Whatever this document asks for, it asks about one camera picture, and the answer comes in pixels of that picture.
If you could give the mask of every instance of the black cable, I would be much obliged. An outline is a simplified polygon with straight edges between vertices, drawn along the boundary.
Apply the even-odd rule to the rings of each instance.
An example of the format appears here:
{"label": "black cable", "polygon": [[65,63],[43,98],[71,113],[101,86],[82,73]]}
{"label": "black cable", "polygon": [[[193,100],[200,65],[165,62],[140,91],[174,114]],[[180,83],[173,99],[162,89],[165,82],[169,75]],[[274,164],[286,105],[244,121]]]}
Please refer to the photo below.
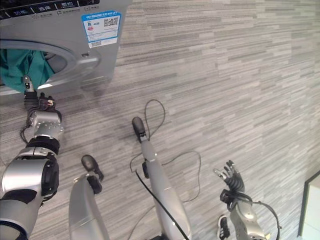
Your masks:
{"label": "black cable", "polygon": [[199,167],[198,167],[198,172],[197,172],[198,192],[197,192],[197,194],[196,194],[193,198],[188,199],[188,200],[185,200],[185,201],[182,201],[183,203],[191,202],[191,201],[195,200],[195,199],[200,195],[200,191],[201,191],[201,187],[200,187],[200,171],[201,171],[201,165],[202,165],[200,153],[199,153],[198,151],[186,151],[186,152],[183,152],[183,153],[179,154],[178,156],[174,157],[174,158],[171,159],[170,161],[161,164],[162,166],[167,165],[167,164],[170,164],[170,163],[172,163],[174,160],[180,158],[181,156],[183,156],[183,155],[185,155],[185,154],[192,154],[192,153],[197,154],[197,155],[198,155],[198,159],[199,159]]}
{"label": "black cable", "polygon": [[179,229],[180,233],[184,237],[185,240],[189,240],[188,236],[185,234],[185,232],[180,227],[179,223],[174,219],[174,217],[170,214],[170,212],[166,209],[166,207],[162,204],[162,202],[154,195],[154,193],[147,187],[147,185],[142,181],[141,177],[139,176],[137,170],[135,171],[136,176],[144,186],[144,188],[152,195],[152,197],[158,202],[158,204],[162,207],[162,209],[165,211],[165,213],[169,216],[169,218],[175,223],[175,226]]}
{"label": "black cable", "polygon": [[25,136],[25,130],[27,128],[29,128],[30,125],[25,125],[21,130],[20,130],[20,138],[22,139],[22,141],[24,141],[26,144],[28,144],[28,141],[26,139],[26,136]]}
{"label": "black cable", "polygon": [[[162,110],[163,110],[163,118],[162,118],[162,121],[161,121],[161,123],[159,124],[159,126],[157,126],[156,129],[155,129],[152,133],[150,133],[149,124],[148,124],[148,118],[147,118],[147,108],[148,108],[149,103],[151,103],[151,102],[157,102],[157,103],[159,103],[160,106],[162,107]],[[144,106],[144,119],[145,119],[145,123],[146,123],[146,129],[147,129],[148,134],[149,134],[148,140],[150,141],[150,139],[151,139],[151,137],[153,136],[153,134],[155,134],[156,131],[158,131],[158,129],[164,124],[165,119],[166,119],[166,110],[165,110],[165,106],[162,104],[162,102],[160,102],[160,101],[157,100],[157,99],[151,99],[151,100],[149,100],[149,101],[145,104],[145,106]]]}

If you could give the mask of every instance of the robotic hand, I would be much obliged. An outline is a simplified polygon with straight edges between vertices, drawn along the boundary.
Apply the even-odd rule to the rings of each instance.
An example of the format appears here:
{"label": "robotic hand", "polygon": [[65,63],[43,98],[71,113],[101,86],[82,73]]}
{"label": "robotic hand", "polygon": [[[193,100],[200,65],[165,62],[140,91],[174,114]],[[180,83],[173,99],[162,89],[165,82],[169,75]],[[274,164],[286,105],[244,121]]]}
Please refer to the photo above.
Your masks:
{"label": "robotic hand", "polygon": [[244,181],[229,160],[223,170],[214,169],[214,173],[229,187],[224,189],[220,200],[227,204],[230,219],[234,225],[237,240],[266,240],[264,232],[257,223],[257,215],[252,208],[252,199],[245,195]]}
{"label": "robotic hand", "polygon": [[27,125],[33,137],[6,167],[2,177],[4,196],[0,200],[1,240],[26,240],[35,226],[43,202],[51,199],[59,185],[60,139],[64,131],[61,114],[55,100],[41,93],[38,98],[28,76],[25,84],[24,106]]}

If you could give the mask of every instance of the shoe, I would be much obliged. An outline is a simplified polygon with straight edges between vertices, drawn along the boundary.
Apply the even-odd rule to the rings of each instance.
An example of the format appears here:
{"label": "shoe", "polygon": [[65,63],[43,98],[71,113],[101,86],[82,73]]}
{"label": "shoe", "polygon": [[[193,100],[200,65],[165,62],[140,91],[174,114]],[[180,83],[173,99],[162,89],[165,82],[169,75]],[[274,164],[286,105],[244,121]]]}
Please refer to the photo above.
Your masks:
{"label": "shoe", "polygon": [[219,240],[227,240],[230,236],[230,231],[227,223],[227,216],[221,215],[218,220],[218,232],[217,237]]}

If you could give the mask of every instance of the wire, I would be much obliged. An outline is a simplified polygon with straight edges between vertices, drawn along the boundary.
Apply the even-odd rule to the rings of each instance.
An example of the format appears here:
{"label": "wire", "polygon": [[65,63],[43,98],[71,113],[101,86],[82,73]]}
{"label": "wire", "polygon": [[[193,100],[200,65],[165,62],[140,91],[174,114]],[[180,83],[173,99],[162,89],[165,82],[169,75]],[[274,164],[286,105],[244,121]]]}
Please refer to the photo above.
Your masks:
{"label": "wire", "polygon": [[26,144],[28,144],[28,141],[26,139],[26,136],[25,136],[25,130],[27,128],[29,128],[30,125],[25,125],[21,130],[20,130],[20,138],[22,139],[22,141],[24,141]]}
{"label": "wire", "polygon": [[[158,104],[160,104],[162,110],[163,110],[163,117],[162,117],[162,120],[161,120],[161,123],[155,128],[155,130],[150,133],[150,127],[149,127],[149,123],[148,123],[148,116],[147,116],[147,109],[148,109],[148,105],[151,103],[151,102],[156,102]],[[145,123],[146,123],[146,129],[147,129],[147,132],[148,132],[148,140],[151,139],[151,137],[158,131],[158,129],[164,124],[165,122],[165,119],[166,119],[166,109],[164,107],[164,105],[162,104],[162,102],[160,102],[159,100],[157,99],[151,99],[149,100],[145,106],[144,106],[144,118],[145,118]],[[191,198],[191,199],[188,199],[188,200],[185,200],[185,201],[182,201],[183,203],[188,203],[188,202],[191,202],[193,200],[195,200],[199,195],[200,195],[200,192],[201,192],[201,186],[200,186],[200,171],[201,171],[201,166],[202,166],[202,159],[201,159],[201,155],[199,152],[197,151],[186,151],[186,152],[183,152],[177,156],[175,156],[173,159],[171,159],[170,161],[168,162],[165,162],[163,164],[161,164],[162,166],[165,166],[167,164],[170,164],[172,163],[173,161],[175,161],[176,159],[178,159],[179,157],[183,156],[183,155],[186,155],[186,154],[191,154],[191,153],[196,153],[198,155],[198,159],[199,159],[199,167],[198,167],[198,171],[197,171],[197,185],[198,185],[198,191],[197,191],[197,194]],[[130,161],[130,164],[129,164],[129,167],[130,167],[130,171],[132,173],[136,173],[137,174],[137,170],[133,170],[132,169],[132,163],[133,161],[138,158],[139,156],[142,155],[142,152],[135,155],[131,161]],[[155,206],[152,206],[150,207],[143,215],[140,216],[140,218],[138,219],[138,221],[135,223],[135,225],[133,226],[127,240],[129,240],[132,236],[132,234],[134,233],[135,229],[137,228],[138,224],[140,223],[140,221],[154,208]]]}
{"label": "wire", "polygon": [[170,214],[170,212],[166,209],[166,207],[161,203],[161,201],[154,195],[154,193],[147,187],[147,185],[142,181],[141,177],[139,176],[137,170],[135,171],[136,176],[144,186],[144,188],[152,195],[152,197],[158,202],[158,204],[162,207],[162,209],[165,211],[165,213],[169,216],[169,218],[175,223],[175,226],[179,229],[180,233],[184,237],[185,240],[189,240],[188,236],[185,234],[185,232],[182,230],[178,222],[174,219],[174,217]]}
{"label": "wire", "polygon": [[128,238],[127,238],[127,240],[129,240],[129,239],[131,238],[132,234],[134,233],[134,231],[135,231],[136,227],[138,226],[138,224],[140,223],[140,221],[141,221],[154,207],[155,207],[155,206],[153,205],[153,206],[150,207],[147,211],[145,211],[144,214],[142,214],[142,215],[140,216],[139,220],[136,221],[135,225],[133,226],[133,228],[132,228],[132,230],[131,230],[131,232],[130,232]]}
{"label": "wire", "polygon": [[[156,129],[155,129],[152,133],[150,133],[149,124],[148,124],[148,118],[147,118],[147,108],[148,108],[149,103],[151,103],[151,102],[157,102],[157,103],[159,103],[160,106],[162,107],[162,110],[163,110],[162,121],[161,121],[161,123],[156,127]],[[151,139],[151,137],[153,136],[153,134],[155,134],[156,131],[158,131],[158,129],[164,124],[165,119],[166,119],[166,110],[165,110],[165,106],[162,104],[162,102],[160,102],[160,101],[157,100],[157,99],[151,99],[151,100],[149,100],[149,101],[145,104],[145,106],[144,106],[144,119],[145,119],[145,123],[146,123],[146,128],[147,128],[147,130],[148,130],[148,134],[149,134],[148,140],[150,141],[150,139]]]}
{"label": "wire", "polygon": [[174,157],[174,158],[171,159],[170,161],[161,164],[162,166],[167,165],[167,164],[170,164],[170,163],[172,163],[174,160],[180,158],[181,156],[186,155],[186,154],[192,154],[192,153],[197,154],[197,155],[198,155],[198,159],[199,159],[199,167],[198,167],[198,171],[197,171],[198,192],[197,192],[197,194],[196,194],[193,198],[188,199],[188,200],[185,200],[185,201],[182,201],[183,203],[191,202],[191,201],[195,200],[197,197],[199,197],[199,195],[200,195],[200,191],[201,191],[201,186],[200,186],[200,171],[201,171],[201,165],[202,165],[200,153],[199,153],[198,151],[186,151],[186,152],[183,152],[183,153],[179,154],[178,156]]}

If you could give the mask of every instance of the laundry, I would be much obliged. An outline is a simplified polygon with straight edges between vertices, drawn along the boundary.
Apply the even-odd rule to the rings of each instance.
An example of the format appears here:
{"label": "laundry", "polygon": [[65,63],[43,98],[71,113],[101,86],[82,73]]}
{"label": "laundry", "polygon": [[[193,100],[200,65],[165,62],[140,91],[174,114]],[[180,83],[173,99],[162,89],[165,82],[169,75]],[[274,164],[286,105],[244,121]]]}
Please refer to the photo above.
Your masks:
{"label": "laundry", "polygon": [[37,89],[54,74],[42,51],[1,49],[0,57],[1,81],[22,93],[25,91],[24,75],[30,77],[33,87]]}

